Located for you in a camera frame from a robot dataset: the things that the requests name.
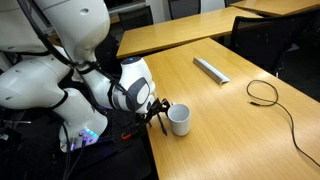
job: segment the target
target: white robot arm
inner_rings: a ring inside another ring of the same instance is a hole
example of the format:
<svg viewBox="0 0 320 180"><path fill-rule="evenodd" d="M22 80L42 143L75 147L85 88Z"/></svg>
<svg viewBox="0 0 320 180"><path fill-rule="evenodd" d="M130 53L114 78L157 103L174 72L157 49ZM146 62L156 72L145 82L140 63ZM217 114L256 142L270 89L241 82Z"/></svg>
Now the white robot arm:
<svg viewBox="0 0 320 180"><path fill-rule="evenodd" d="M0 42L0 50L18 53L50 51L39 41L30 24L26 23L28 21L20 8L23 9L26 4L21 4L20 0L18 2L20 6L13 0L0 0L0 26L11 27L0 29L1 38L9 37ZM124 60L119 82L95 66L94 50L106 37L110 26L103 0L35 0L35 3L62 41L64 49L55 49L70 59L70 64L77 64L73 68L79 72L101 107L148 112L156 100L155 84L143 59ZM19 23L10 20L12 17L19 19ZM16 38L18 36L26 38L26 41L20 41ZM97 142L108 124L107 118L95 110L78 90L62 90L57 86L69 72L70 64L61 63L52 54L23 57L24 61L0 76L0 105L12 109L52 108L65 120L72 149L81 147L83 137L86 137L86 145ZM67 138L63 128L59 136L60 148L66 152Z"/></svg>

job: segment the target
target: table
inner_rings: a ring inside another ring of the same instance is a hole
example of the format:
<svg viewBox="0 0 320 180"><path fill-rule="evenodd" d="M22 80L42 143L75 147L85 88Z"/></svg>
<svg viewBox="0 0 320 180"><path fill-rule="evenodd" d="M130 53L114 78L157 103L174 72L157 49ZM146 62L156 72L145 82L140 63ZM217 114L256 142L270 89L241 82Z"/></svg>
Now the table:
<svg viewBox="0 0 320 180"><path fill-rule="evenodd" d="M320 0L244 0L230 4L230 6L268 16L298 13L319 5Z"/></svg>
<svg viewBox="0 0 320 180"><path fill-rule="evenodd" d="M206 37L230 34L236 16L260 17L228 7L125 31L117 58L167 49Z"/></svg>
<svg viewBox="0 0 320 180"><path fill-rule="evenodd" d="M204 58L231 81L219 86L192 63ZM156 117L148 135L159 179L319 179L320 168L294 147L288 114L280 106L249 104L246 86L260 79L274 85L279 103L293 116L297 144L320 161L320 103L270 75L211 39L144 57L160 97L186 104L188 135L165 136ZM250 91L274 98L273 90L254 84Z"/></svg>

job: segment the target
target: black chair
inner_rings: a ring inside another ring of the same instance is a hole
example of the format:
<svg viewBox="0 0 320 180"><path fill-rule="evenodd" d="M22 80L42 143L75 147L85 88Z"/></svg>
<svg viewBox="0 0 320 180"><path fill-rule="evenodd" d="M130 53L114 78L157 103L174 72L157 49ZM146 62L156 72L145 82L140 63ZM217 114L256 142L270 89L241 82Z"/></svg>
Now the black chair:
<svg viewBox="0 0 320 180"><path fill-rule="evenodd" d="M230 49L262 69L277 75L281 56L319 13L320 9L298 14L246 18L236 17Z"/></svg>
<svg viewBox="0 0 320 180"><path fill-rule="evenodd" d="M171 19L200 14L201 0L168 0Z"/></svg>
<svg viewBox="0 0 320 180"><path fill-rule="evenodd" d="M150 6L145 6L131 11L119 12L118 16L124 31L153 24Z"/></svg>
<svg viewBox="0 0 320 180"><path fill-rule="evenodd" d="M239 1L242 1L242 0L224 0L224 5L225 5L225 7L229 7L230 4L233 4L233 3L236 3Z"/></svg>

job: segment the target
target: white mug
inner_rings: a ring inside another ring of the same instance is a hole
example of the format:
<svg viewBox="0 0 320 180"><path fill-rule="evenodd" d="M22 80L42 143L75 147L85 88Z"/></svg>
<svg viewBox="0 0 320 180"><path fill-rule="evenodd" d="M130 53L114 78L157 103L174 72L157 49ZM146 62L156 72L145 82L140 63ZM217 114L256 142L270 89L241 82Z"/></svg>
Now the white mug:
<svg viewBox="0 0 320 180"><path fill-rule="evenodd" d="M175 135L185 136L190 131L190 110L186 105L173 104L168 110L171 130Z"/></svg>

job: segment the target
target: wooden table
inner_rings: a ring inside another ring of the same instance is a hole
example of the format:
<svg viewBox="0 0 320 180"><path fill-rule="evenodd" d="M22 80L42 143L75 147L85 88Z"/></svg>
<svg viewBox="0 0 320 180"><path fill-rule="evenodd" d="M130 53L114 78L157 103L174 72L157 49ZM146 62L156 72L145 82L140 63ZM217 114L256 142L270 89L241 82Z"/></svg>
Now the wooden table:
<svg viewBox="0 0 320 180"><path fill-rule="evenodd" d="M204 58L231 81L219 86L192 63ZM256 107L246 86L264 80L279 92L279 103L292 114L297 144L320 162L320 104L234 54L203 39L144 57L160 97L186 104L191 111L188 135L165 136L157 117L148 135L159 179L320 179L320 168L297 151L288 114L278 105ZM263 84L253 94L273 99Z"/></svg>
<svg viewBox="0 0 320 180"><path fill-rule="evenodd" d="M236 16L260 17L228 7L125 31L117 58L167 49L206 37L230 34Z"/></svg>
<svg viewBox="0 0 320 180"><path fill-rule="evenodd" d="M268 16L298 13L319 5L320 0L244 0L230 4L230 6Z"/></svg>

